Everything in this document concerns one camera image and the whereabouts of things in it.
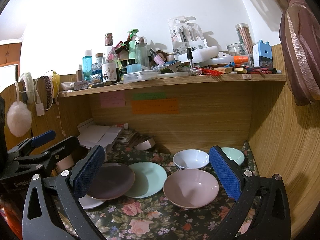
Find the dark brown plate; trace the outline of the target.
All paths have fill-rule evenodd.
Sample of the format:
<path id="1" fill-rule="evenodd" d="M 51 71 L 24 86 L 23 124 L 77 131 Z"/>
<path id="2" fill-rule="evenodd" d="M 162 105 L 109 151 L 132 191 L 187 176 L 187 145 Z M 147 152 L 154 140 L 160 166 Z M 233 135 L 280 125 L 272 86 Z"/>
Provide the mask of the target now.
<path id="1" fill-rule="evenodd" d="M 135 182 L 135 173 L 121 163 L 104 163 L 87 191 L 99 200 L 112 200 L 124 195 Z"/>

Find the pink curtain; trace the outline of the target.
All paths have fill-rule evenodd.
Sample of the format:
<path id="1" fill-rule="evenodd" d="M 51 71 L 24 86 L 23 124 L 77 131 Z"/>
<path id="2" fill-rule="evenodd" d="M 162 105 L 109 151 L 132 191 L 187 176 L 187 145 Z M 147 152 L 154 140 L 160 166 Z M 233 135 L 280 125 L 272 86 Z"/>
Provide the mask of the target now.
<path id="1" fill-rule="evenodd" d="M 319 22 L 305 0 L 286 0 L 279 38 L 296 105 L 319 100 Z"/>

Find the white fluffy pompom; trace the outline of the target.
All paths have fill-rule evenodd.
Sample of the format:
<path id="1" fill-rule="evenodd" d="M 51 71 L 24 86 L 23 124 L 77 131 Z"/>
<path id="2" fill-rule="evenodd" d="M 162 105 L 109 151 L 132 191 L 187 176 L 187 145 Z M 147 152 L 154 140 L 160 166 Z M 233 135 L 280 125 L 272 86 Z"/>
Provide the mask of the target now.
<path id="1" fill-rule="evenodd" d="M 7 113 L 7 125 L 10 132 L 16 137 L 24 136 L 31 128 L 32 114 L 26 104 L 15 101 Z"/>

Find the white illustrated mug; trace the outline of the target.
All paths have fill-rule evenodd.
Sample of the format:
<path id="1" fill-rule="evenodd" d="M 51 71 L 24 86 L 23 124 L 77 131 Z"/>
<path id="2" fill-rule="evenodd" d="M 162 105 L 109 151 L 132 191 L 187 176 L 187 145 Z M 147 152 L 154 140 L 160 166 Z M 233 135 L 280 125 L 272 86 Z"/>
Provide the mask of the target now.
<path id="1" fill-rule="evenodd" d="M 103 63 L 101 69 L 103 82 L 117 81 L 117 68 L 115 62 Z"/>

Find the white bowl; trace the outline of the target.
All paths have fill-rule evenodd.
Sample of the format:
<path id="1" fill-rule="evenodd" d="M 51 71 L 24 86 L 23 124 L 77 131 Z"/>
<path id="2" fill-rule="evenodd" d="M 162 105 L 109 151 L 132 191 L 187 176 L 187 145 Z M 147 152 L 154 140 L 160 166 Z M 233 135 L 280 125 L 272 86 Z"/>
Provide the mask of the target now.
<path id="1" fill-rule="evenodd" d="M 173 156 L 173 162 L 180 170 L 203 169 L 209 164 L 209 155 L 196 149 L 182 150 Z"/>

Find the dark patterned headband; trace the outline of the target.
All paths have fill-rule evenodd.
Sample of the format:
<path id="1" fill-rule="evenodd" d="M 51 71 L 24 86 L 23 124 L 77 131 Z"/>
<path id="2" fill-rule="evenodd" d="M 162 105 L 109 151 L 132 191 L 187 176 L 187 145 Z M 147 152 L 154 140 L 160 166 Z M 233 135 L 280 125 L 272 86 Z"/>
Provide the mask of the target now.
<path id="1" fill-rule="evenodd" d="M 48 77 L 48 76 L 41 76 L 40 79 L 44 81 L 44 86 L 46 89 L 47 101 L 46 101 L 46 107 L 43 110 L 47 111 L 52 107 L 52 104 L 54 102 L 53 84 L 52 84 L 50 77 Z"/>

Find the white fluffy headband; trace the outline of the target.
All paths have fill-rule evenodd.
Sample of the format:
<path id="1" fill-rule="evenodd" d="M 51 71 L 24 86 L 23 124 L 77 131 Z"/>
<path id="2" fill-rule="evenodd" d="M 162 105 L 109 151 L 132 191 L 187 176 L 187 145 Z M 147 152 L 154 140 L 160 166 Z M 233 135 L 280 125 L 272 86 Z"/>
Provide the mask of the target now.
<path id="1" fill-rule="evenodd" d="M 27 104 L 32 104 L 34 102 L 35 88 L 32 75 L 29 72 L 23 73 L 19 79 L 22 83 L 23 90 L 20 91 L 22 94 L 23 102 Z"/>

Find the mint green bowl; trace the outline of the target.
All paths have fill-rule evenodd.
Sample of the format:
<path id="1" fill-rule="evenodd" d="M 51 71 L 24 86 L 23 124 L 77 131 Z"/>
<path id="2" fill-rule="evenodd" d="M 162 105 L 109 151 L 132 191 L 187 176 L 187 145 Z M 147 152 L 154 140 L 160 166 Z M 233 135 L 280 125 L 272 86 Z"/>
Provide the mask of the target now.
<path id="1" fill-rule="evenodd" d="M 238 149 L 232 147 L 222 147 L 221 150 L 230 160 L 235 161 L 239 166 L 245 161 L 245 155 Z"/>

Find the pink sticky note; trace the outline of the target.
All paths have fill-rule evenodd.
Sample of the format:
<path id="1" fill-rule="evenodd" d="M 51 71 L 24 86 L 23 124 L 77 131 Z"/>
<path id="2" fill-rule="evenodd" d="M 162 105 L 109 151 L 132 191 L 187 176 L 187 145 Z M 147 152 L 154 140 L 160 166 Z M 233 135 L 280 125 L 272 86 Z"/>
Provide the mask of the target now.
<path id="1" fill-rule="evenodd" d="M 123 91 L 100 93 L 101 108 L 125 107 L 125 93 Z"/>

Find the white plate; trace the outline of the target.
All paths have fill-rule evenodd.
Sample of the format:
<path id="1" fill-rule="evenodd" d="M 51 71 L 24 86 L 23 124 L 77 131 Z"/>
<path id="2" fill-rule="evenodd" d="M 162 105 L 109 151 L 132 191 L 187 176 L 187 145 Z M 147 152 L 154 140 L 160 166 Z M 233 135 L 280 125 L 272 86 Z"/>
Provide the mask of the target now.
<path id="1" fill-rule="evenodd" d="M 93 209 L 96 207 L 99 207 L 100 205 L 104 204 L 106 200 L 100 200 L 100 199 L 95 199 L 91 196 L 85 195 L 82 198 L 79 198 L 79 203 L 81 204 L 83 209 Z"/>

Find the clear plastic box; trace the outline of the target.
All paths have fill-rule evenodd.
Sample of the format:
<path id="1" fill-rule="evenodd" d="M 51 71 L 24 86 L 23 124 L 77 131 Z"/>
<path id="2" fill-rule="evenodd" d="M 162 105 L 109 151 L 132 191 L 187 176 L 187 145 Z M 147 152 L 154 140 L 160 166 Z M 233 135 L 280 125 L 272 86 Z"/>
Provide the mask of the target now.
<path id="1" fill-rule="evenodd" d="M 158 72 L 154 70 L 142 70 L 123 75 L 124 83 L 133 83 L 139 81 L 153 80 L 157 77 Z"/>

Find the floral table cloth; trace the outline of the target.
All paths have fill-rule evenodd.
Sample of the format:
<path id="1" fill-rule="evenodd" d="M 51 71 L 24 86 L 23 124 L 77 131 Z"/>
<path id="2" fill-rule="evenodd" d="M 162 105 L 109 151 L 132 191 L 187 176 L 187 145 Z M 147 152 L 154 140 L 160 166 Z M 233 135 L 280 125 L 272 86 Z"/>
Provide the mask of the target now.
<path id="1" fill-rule="evenodd" d="M 258 176 L 248 141 L 240 151 L 245 156 L 241 169 L 251 170 Z M 138 151 L 121 144 L 116 144 L 107 154 L 107 161 L 126 165 L 140 161 L 157 163 L 168 176 L 177 171 L 172 158 L 173 154 L 157 148 Z M 161 190 L 149 198 L 122 196 L 85 212 L 106 239 L 209 239 L 234 204 L 220 183 L 219 187 L 214 201 L 200 209 L 186 210 L 175 206 Z"/>

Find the orange sticky note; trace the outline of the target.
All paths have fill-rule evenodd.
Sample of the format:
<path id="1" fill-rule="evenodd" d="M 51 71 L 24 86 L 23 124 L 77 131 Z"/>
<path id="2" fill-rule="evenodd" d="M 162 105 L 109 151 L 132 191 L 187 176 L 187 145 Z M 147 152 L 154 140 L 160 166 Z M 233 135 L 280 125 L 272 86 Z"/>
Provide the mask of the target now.
<path id="1" fill-rule="evenodd" d="M 154 99 L 154 100 L 132 100 L 131 110 L 133 114 L 178 114 L 178 100 Z"/>

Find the pink bowl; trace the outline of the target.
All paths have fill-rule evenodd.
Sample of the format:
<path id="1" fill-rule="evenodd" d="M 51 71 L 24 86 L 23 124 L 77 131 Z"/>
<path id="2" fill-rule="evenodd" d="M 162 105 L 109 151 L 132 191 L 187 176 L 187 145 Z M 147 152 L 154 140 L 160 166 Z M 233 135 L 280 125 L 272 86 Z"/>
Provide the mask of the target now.
<path id="1" fill-rule="evenodd" d="M 174 205 L 184 209 L 197 209 L 210 204 L 217 197 L 219 183 L 206 171 L 186 169 L 168 176 L 163 192 Z"/>

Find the mint green plate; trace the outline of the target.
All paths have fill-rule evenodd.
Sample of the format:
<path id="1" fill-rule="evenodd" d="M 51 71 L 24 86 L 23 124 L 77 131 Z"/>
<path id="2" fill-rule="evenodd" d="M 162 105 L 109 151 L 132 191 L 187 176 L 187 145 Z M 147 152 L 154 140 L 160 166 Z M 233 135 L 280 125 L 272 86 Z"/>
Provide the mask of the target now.
<path id="1" fill-rule="evenodd" d="M 156 163 L 139 162 L 129 166 L 135 174 L 135 182 L 125 193 L 130 198 L 147 198 L 163 189 L 167 179 L 165 169 Z"/>

